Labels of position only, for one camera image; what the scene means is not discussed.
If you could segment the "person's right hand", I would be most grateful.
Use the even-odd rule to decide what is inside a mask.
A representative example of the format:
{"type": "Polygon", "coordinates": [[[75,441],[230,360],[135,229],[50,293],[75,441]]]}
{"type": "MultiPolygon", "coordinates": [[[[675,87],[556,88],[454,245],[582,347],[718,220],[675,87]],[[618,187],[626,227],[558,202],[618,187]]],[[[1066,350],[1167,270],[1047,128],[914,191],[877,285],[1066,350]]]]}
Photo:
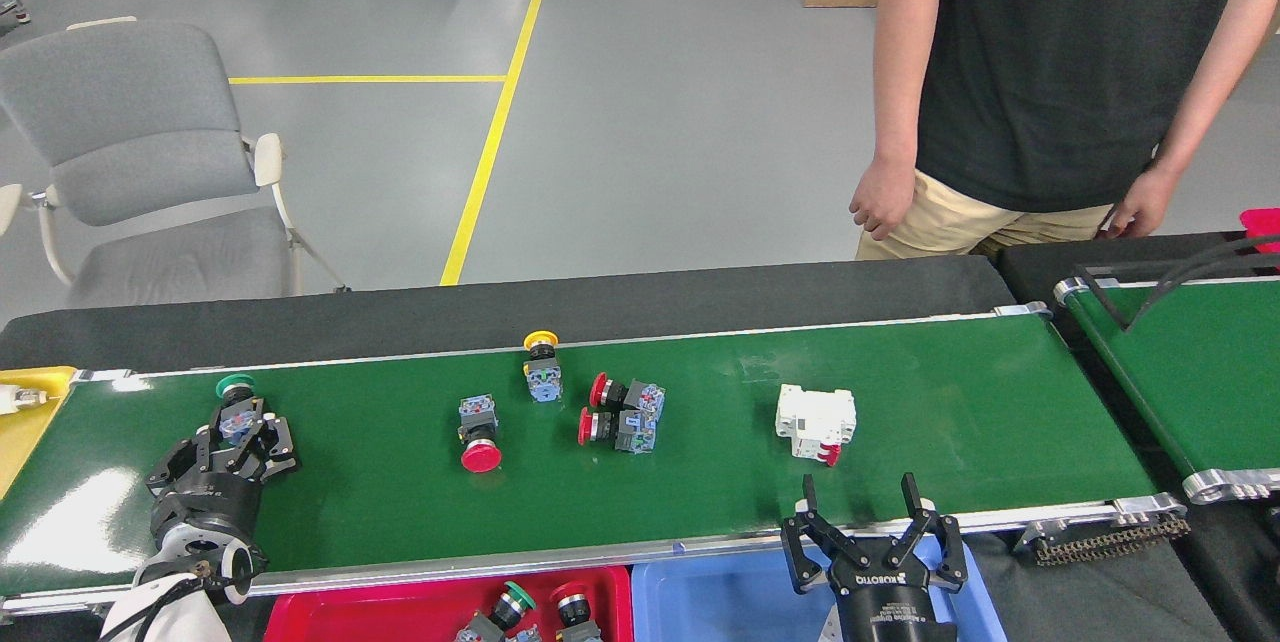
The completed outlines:
{"type": "Polygon", "coordinates": [[[914,185],[914,159],[877,153],[851,197],[854,223],[873,240],[887,240],[913,205],[914,185]]]}

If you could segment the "person's left hand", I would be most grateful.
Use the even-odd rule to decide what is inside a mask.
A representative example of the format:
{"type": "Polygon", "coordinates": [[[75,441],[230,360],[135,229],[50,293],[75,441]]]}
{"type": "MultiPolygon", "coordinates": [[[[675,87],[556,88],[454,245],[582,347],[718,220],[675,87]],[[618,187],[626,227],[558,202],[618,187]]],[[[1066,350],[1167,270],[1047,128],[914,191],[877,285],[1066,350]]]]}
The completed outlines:
{"type": "Polygon", "coordinates": [[[1181,171],[1152,168],[1139,174],[1124,200],[1105,219],[1096,238],[1148,237],[1164,223],[1181,171]]]}

